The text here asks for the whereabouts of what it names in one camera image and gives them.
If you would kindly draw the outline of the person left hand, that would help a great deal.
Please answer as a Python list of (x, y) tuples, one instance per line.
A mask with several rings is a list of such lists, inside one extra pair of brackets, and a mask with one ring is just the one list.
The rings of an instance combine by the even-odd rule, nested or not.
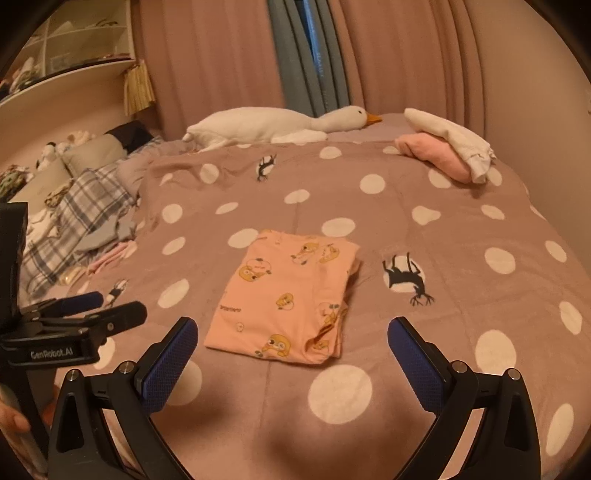
[(10, 433), (24, 434), (30, 431), (28, 420), (17, 410), (0, 402), (0, 424)]

